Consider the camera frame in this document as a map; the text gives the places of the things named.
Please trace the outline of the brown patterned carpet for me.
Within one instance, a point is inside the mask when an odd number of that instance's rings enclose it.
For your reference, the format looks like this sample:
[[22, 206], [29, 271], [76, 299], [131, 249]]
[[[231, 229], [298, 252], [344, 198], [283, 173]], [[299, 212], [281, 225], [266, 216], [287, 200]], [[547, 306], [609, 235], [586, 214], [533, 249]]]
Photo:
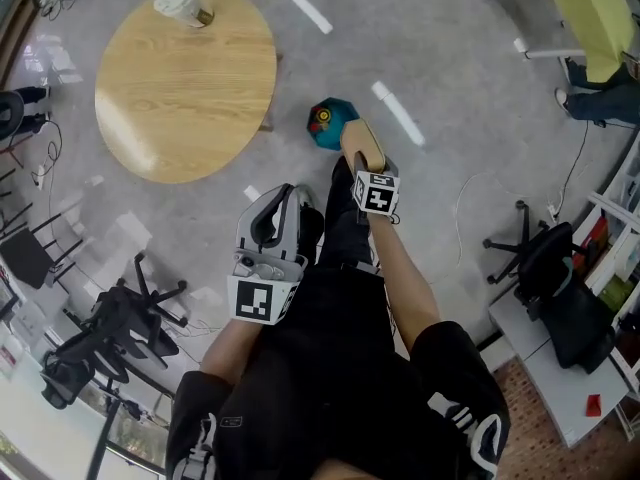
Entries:
[[629, 442], [616, 415], [569, 449], [518, 360], [507, 362], [494, 377], [511, 417], [499, 480], [640, 480], [640, 438]]

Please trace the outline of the person's black shirt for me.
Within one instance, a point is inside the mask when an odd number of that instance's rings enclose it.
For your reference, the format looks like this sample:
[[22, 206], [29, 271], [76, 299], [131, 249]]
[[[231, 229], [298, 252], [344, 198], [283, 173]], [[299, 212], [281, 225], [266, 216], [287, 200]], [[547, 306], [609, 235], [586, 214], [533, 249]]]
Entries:
[[510, 417], [466, 331], [394, 347], [381, 277], [315, 267], [284, 319], [262, 330], [240, 380], [179, 385], [171, 480], [310, 480], [336, 459], [380, 480], [491, 480]]

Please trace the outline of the white storage shelf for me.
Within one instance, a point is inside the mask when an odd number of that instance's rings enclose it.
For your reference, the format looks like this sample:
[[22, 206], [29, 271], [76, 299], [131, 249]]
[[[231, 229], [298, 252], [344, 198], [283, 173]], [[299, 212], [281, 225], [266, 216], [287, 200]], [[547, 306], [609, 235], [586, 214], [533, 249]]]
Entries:
[[640, 131], [602, 189], [588, 195], [588, 212], [574, 233], [574, 242], [590, 250], [585, 283], [591, 291], [613, 303], [618, 344], [627, 315], [640, 312]]

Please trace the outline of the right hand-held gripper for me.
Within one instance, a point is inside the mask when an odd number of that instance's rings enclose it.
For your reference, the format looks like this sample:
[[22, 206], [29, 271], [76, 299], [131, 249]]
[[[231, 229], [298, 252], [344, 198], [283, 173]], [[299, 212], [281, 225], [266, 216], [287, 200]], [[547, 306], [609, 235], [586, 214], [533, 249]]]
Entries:
[[369, 172], [364, 154], [357, 151], [353, 177], [351, 194], [361, 212], [383, 216], [394, 214], [401, 180], [398, 168], [390, 159], [386, 159], [383, 173], [373, 173]]

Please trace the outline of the crumpled colourful wrapper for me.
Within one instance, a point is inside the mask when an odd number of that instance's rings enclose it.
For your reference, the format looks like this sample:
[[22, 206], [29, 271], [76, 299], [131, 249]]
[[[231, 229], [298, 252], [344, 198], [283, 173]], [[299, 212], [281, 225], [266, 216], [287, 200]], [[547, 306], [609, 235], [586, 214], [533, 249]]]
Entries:
[[308, 131], [312, 134], [327, 131], [330, 127], [332, 114], [327, 107], [313, 107], [310, 113]]

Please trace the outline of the round wooden table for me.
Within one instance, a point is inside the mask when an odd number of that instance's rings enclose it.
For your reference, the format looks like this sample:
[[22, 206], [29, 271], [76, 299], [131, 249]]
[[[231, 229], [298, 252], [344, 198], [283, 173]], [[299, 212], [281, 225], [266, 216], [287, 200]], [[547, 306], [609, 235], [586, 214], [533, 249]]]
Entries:
[[263, 125], [273, 98], [273, 35], [250, 0], [201, 0], [214, 13], [195, 28], [151, 0], [110, 39], [95, 112], [113, 156], [149, 181], [205, 178], [231, 162]]

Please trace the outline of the green sofa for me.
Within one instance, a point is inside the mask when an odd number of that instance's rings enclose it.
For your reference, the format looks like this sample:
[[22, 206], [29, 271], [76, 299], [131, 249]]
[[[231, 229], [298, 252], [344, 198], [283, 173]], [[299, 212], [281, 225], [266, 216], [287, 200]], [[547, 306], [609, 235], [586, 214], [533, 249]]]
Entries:
[[627, 0], [553, 0], [586, 58], [587, 80], [607, 81], [640, 39]]

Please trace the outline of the person's grey shoe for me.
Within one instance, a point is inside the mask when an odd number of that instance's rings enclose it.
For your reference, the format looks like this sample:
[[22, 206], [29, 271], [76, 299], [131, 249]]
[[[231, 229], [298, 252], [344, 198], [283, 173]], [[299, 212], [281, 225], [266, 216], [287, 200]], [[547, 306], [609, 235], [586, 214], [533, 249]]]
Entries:
[[294, 186], [294, 191], [298, 198], [300, 214], [318, 212], [317, 197], [309, 185], [297, 184]]

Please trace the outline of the white lidded paper cup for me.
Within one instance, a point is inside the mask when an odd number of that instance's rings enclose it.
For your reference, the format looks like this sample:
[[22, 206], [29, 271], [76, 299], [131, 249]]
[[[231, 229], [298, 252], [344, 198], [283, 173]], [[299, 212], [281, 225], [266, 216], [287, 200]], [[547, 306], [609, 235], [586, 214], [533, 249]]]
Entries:
[[210, 25], [214, 15], [204, 6], [202, 0], [155, 0], [154, 10], [192, 28]]

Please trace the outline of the person's black trousers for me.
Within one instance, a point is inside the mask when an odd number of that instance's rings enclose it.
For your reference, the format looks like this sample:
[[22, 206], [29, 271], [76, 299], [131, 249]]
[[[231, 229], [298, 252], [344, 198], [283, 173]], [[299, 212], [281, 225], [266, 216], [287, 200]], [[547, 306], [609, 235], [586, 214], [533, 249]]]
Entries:
[[308, 267], [373, 264], [370, 227], [359, 220], [359, 208], [352, 197], [353, 183], [348, 163], [341, 156], [331, 175], [325, 213], [313, 207], [309, 198], [302, 202], [297, 254], [308, 261]]

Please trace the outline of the black mesh office chair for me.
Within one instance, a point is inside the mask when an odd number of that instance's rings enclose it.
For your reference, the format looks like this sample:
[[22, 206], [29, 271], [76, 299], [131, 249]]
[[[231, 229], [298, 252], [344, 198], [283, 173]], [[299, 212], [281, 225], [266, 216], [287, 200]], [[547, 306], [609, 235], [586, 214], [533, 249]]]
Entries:
[[166, 370], [164, 358], [176, 356], [179, 349], [162, 324], [169, 322], [185, 328], [188, 318], [178, 318], [160, 304], [182, 294], [188, 283], [180, 280], [175, 289], [165, 293], [150, 291], [141, 268], [144, 258], [145, 254], [140, 252], [133, 259], [139, 291], [132, 290], [119, 278], [112, 288], [98, 296], [88, 322], [93, 330], [111, 339], [129, 356], [149, 360], [157, 368]]
[[63, 410], [75, 402], [96, 373], [108, 378], [108, 393], [114, 382], [129, 382], [124, 361], [113, 341], [98, 341], [80, 333], [43, 357], [40, 376], [45, 389], [41, 394], [55, 409]]

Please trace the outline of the black padded office chair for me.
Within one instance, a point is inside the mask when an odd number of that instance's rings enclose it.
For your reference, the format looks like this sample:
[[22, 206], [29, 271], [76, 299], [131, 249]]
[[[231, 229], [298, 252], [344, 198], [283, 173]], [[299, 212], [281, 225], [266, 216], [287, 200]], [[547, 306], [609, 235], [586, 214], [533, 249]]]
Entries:
[[511, 261], [498, 274], [487, 277], [490, 285], [515, 277], [515, 297], [531, 320], [541, 320], [554, 347], [559, 365], [593, 373], [608, 358], [615, 344], [613, 312], [589, 289], [574, 269], [573, 256], [591, 258], [590, 250], [573, 243], [573, 228], [563, 222], [553, 227], [538, 222], [530, 234], [530, 208], [518, 200], [522, 233], [516, 245], [483, 240], [483, 247], [506, 251]]

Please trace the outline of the person's right forearm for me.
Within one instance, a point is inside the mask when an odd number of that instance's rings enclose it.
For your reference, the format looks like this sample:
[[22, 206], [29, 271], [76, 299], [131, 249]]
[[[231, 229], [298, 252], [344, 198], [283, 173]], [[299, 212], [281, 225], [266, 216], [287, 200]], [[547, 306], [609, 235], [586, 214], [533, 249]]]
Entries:
[[368, 214], [391, 314], [401, 340], [411, 352], [417, 338], [440, 321], [432, 289], [407, 253], [391, 220]]

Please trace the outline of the white desk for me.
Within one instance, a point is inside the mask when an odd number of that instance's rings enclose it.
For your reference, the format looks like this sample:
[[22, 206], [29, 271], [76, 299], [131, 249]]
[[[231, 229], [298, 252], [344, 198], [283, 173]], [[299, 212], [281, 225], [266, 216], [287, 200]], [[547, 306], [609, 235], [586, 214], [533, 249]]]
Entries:
[[[626, 381], [609, 359], [591, 374], [579, 367], [561, 368], [546, 328], [529, 319], [513, 290], [494, 302], [489, 314], [523, 363], [567, 447], [576, 446], [629, 392]], [[585, 415], [590, 394], [601, 395], [600, 418]]]

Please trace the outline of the teal octagonal bowl with items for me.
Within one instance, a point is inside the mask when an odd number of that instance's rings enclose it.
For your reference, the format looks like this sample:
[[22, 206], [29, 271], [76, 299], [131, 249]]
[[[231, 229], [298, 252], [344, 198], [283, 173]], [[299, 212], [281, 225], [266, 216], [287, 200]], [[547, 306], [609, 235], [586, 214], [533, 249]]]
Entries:
[[[313, 107], [327, 107], [330, 109], [332, 118], [330, 127], [327, 131], [315, 134], [308, 131], [307, 127], [310, 120], [311, 109]], [[326, 98], [313, 107], [310, 109], [307, 120], [307, 132], [315, 144], [320, 148], [339, 151], [341, 149], [340, 137], [344, 124], [348, 121], [359, 119], [359, 113], [351, 102], [333, 97]]]

